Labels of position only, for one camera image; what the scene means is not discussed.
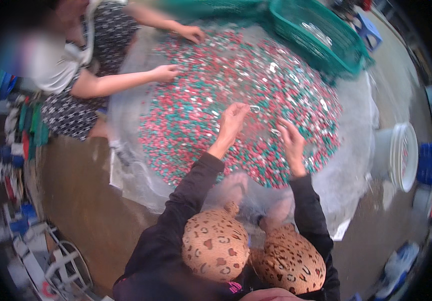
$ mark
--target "white bucket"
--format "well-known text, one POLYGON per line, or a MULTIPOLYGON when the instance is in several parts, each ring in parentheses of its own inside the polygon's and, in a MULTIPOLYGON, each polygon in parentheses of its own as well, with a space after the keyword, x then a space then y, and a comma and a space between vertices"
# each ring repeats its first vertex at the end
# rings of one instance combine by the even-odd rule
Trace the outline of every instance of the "white bucket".
POLYGON ((375 132, 375 156, 371 174, 389 180, 398 189, 410 191, 418 168, 418 141, 410 123, 397 123, 392 129, 375 132), (403 148, 406 145, 406 164, 403 148))

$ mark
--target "floor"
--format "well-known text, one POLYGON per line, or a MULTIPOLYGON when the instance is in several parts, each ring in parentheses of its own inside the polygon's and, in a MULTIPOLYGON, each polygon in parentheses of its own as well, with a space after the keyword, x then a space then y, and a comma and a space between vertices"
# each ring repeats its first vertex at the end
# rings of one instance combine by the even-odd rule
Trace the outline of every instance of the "floor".
MULTIPOLYGON (((418 141, 432 140, 429 109, 411 59, 394 34, 375 16, 383 44, 374 53, 374 99, 382 128, 410 120, 418 141)), ((81 250, 99 295, 111 287, 124 269, 140 233, 156 221, 145 207, 127 200, 108 185, 109 162, 105 141, 84 143, 53 139, 44 150, 43 206, 48 219, 81 250)), ((333 252, 341 280, 342 300, 355 292, 363 297, 379 277, 393 250, 405 240, 421 242, 426 223, 411 211, 413 191, 398 192, 383 204, 383 185, 373 181, 361 199, 345 237, 333 252)))

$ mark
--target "leopard print fabric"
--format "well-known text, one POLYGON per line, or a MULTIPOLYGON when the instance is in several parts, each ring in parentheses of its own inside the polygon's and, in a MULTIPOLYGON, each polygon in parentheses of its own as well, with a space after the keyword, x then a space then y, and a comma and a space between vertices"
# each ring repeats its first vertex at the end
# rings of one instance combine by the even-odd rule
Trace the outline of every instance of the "leopard print fabric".
POLYGON ((239 208, 233 202, 224 209, 196 214, 184 227, 182 256, 193 273, 228 282, 241 274, 249 258, 248 233, 234 219, 239 208))
POLYGON ((321 289, 326 278, 323 257, 293 224, 266 233, 264 251, 251 250, 250 262, 262 281, 295 295, 321 289))

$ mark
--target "blue plastic stool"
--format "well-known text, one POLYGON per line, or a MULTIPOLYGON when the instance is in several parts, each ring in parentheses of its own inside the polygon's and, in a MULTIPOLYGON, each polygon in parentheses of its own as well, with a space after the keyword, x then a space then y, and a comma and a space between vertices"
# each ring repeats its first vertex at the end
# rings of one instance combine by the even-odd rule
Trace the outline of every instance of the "blue plastic stool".
POLYGON ((420 145, 416 180, 421 184, 432 185, 432 143, 420 145))
POLYGON ((381 39, 381 35, 378 32, 378 29, 376 29, 375 25, 365 16, 363 16, 361 13, 357 13, 355 17, 361 22, 361 28, 356 27, 356 32, 361 37, 361 39, 366 39, 368 44, 366 47, 369 51, 373 52, 376 50, 376 48, 381 45, 381 42, 383 42, 383 39, 381 39), (369 41, 369 36, 373 36, 376 39, 376 45, 371 45, 371 42, 369 41))

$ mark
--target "green plastic basket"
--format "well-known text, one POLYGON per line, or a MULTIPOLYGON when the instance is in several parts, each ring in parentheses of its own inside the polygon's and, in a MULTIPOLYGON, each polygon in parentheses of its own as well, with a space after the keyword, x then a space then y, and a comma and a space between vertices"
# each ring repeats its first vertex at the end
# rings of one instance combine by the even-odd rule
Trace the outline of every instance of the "green plastic basket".
POLYGON ((358 34, 315 0, 272 0, 269 10, 276 33, 297 48, 297 54, 321 72, 323 79, 354 80, 374 64, 358 34), (332 40, 331 49, 302 27, 312 23, 332 40))

